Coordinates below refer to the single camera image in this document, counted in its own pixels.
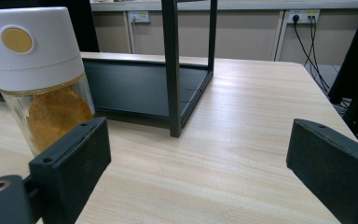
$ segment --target black shelf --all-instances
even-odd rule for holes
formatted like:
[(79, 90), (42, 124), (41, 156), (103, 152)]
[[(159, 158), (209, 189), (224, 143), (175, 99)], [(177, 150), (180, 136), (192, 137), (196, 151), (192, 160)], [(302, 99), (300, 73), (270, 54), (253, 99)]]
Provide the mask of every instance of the black shelf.
[[(83, 59), (97, 116), (169, 128), (165, 63)], [(181, 64), (180, 127), (184, 127), (212, 73), (206, 65)]]

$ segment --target brown powder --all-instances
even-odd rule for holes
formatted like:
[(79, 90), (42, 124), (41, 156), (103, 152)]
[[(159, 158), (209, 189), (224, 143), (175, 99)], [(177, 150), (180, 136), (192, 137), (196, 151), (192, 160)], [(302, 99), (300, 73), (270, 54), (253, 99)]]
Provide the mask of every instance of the brown powder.
[(40, 152), (88, 119), (92, 119), (89, 106), (70, 88), (36, 95), (27, 118)]

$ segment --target black cable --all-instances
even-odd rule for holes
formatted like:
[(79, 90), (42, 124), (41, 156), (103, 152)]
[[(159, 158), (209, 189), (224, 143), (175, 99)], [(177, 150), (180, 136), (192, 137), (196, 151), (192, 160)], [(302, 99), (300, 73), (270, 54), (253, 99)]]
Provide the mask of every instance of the black cable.
[(319, 65), (318, 62), (316, 61), (316, 53), (315, 53), (315, 36), (316, 36), (316, 18), (315, 16), (310, 17), (310, 23), (314, 24), (314, 29), (313, 29), (313, 35), (311, 34), (311, 40), (312, 40), (312, 51), (313, 51), (313, 61), (315, 61), (315, 65), (316, 65), (316, 69), (318, 71), (318, 75), (319, 75), (319, 79), (321, 80), (322, 85), (324, 86), (324, 89), (326, 91), (330, 90), (329, 85), (324, 81), (324, 78), (322, 77), (320, 70), (319, 70)]
[(334, 109), (337, 111), (338, 114), (345, 114), (346, 110), (340, 109), (334, 106)]
[(348, 109), (348, 107), (349, 107), (347, 104), (343, 104), (342, 102), (341, 102), (341, 104), (336, 105), (336, 106), (342, 107), (343, 109)]
[(347, 104), (349, 104), (348, 102), (345, 102), (345, 101), (341, 101), (341, 105), (345, 105), (347, 108), (349, 107), (349, 105), (347, 105)]
[[(305, 62), (305, 64), (307, 62), (310, 62), (310, 73), (312, 78), (315, 80), (315, 82), (318, 84), (319, 88), (324, 91), (324, 92), (328, 92), (330, 87), (329, 85), (325, 82), (324, 78), (322, 77), (320, 70), (319, 70), (319, 65), (317, 64), (316, 61), (316, 53), (315, 53), (315, 36), (316, 36), (316, 18), (315, 16), (310, 17), (310, 37), (311, 37), (311, 45), (310, 45), (310, 52), (307, 53), (305, 51), (304, 45), (301, 41), (301, 38), (299, 37), (296, 25), (297, 25), (297, 21), (298, 21), (298, 17), (294, 16), (293, 17), (293, 21), (294, 21), (294, 26), (295, 26), (295, 32), (296, 32), (296, 36), (298, 41), (300, 42), (301, 48), (303, 49), (304, 54), (307, 57), (307, 60)], [(312, 61), (312, 59), (310, 58), (310, 55), (313, 52), (313, 61), (315, 61), (315, 63)]]
[[(302, 43), (302, 41), (301, 41), (301, 38), (300, 38), (300, 36), (298, 35), (298, 31), (297, 31), (297, 28), (296, 28), (296, 26), (297, 26), (297, 21), (294, 22), (294, 26), (295, 26), (295, 33), (296, 33), (296, 36), (297, 36), (298, 41), (300, 42), (301, 48), (302, 48), (304, 54), (307, 56), (307, 59), (310, 61), (311, 66), (316, 70), (315, 64), (313, 64), (312, 60), (310, 59), (310, 56), (309, 56), (309, 55), (307, 54), (307, 52), (305, 51), (304, 45), (303, 45), (303, 43)], [(315, 80), (316, 84), (319, 86), (319, 88), (320, 88), (321, 90), (327, 91), (327, 90), (324, 89), (323, 86), (321, 86), (321, 84), (320, 84), (319, 82), (316, 81), (315, 77), (314, 77), (313, 79)]]
[(343, 111), (346, 111), (348, 109), (346, 106), (343, 106), (343, 105), (333, 105), (333, 106), (334, 106), (334, 108), (343, 110)]
[(336, 72), (338, 73), (338, 70), (334, 65), (330, 65), (330, 66), (332, 66), (334, 68), (334, 70), (336, 70)]

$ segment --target power cord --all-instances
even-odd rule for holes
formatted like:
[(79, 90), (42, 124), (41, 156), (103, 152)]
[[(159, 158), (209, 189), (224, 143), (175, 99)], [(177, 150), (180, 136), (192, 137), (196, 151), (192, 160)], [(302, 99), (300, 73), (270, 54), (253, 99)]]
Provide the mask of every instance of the power cord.
[[(311, 46), (310, 46), (309, 53), (306, 52), (306, 50), (304, 48), (304, 44), (302, 43), (301, 38), (300, 38), (300, 36), (298, 34), (298, 31), (297, 31), (298, 20), (299, 20), (299, 16), (295, 15), (293, 17), (293, 22), (294, 22), (294, 26), (295, 26), (296, 36), (297, 36), (297, 39), (298, 39), (298, 41), (299, 41), (299, 43), (301, 45), (301, 48), (302, 48), (304, 54), (307, 57), (307, 60), (304, 63), (304, 66), (306, 65), (307, 62), (310, 62), (310, 72), (311, 72), (312, 78), (315, 80), (315, 82), (317, 83), (319, 88), (322, 91), (324, 91), (325, 93), (327, 93), (329, 91), (330, 87), (327, 85), (327, 83), (324, 81), (324, 78), (321, 76), (321, 73), (319, 71), (319, 66), (318, 66), (317, 61), (316, 61), (315, 43), (314, 43), (315, 36), (316, 36), (316, 18), (314, 16), (310, 17)], [(310, 58), (310, 55), (312, 54), (312, 52), (313, 52), (313, 61), (314, 62)]]
[[(303, 49), (304, 54), (307, 57), (307, 60), (304, 62), (304, 66), (306, 66), (307, 63), (310, 63), (310, 74), (311, 74), (312, 78), (315, 80), (316, 84), (319, 86), (319, 88), (324, 93), (328, 93), (330, 91), (330, 87), (325, 82), (324, 78), (322, 77), (321, 72), (319, 70), (318, 62), (316, 60), (316, 53), (315, 53), (316, 18), (315, 18), (315, 16), (309, 16), (309, 19), (310, 19), (310, 39), (311, 39), (311, 45), (310, 45), (309, 52), (306, 52), (304, 45), (301, 41), (301, 38), (298, 34), (298, 31), (297, 31), (297, 23), (299, 20), (298, 15), (295, 15), (293, 17), (296, 36), (297, 36), (297, 39), (301, 45), (301, 48)], [(339, 115), (343, 116), (343, 114), (345, 114), (345, 112), (347, 111), (350, 103), (351, 103), (351, 101), (349, 101), (347, 99), (343, 99), (343, 101), (341, 102), (340, 105), (333, 105), (333, 107), (335, 108), (335, 110), (338, 112)]]

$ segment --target wall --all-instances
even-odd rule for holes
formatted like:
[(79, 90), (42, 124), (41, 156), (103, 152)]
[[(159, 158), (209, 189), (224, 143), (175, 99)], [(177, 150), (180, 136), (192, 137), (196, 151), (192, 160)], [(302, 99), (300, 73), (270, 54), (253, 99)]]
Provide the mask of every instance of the wall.
[[(296, 39), (293, 24), (280, 32), (283, 10), (219, 10), (217, 18), (216, 57), (271, 61), (281, 46), (279, 61), (303, 63), (305, 55)], [(208, 39), (207, 11), (179, 11), (180, 55), (205, 57)], [(163, 51), (160, 11), (149, 11), (150, 23), (133, 24), (133, 52), (159, 54)], [(122, 12), (94, 12), (101, 51), (131, 52), (127, 18)], [(315, 49), (318, 63), (340, 65), (358, 25), (358, 9), (322, 9), (316, 29)], [(298, 33), (310, 47), (310, 26), (298, 25)]]

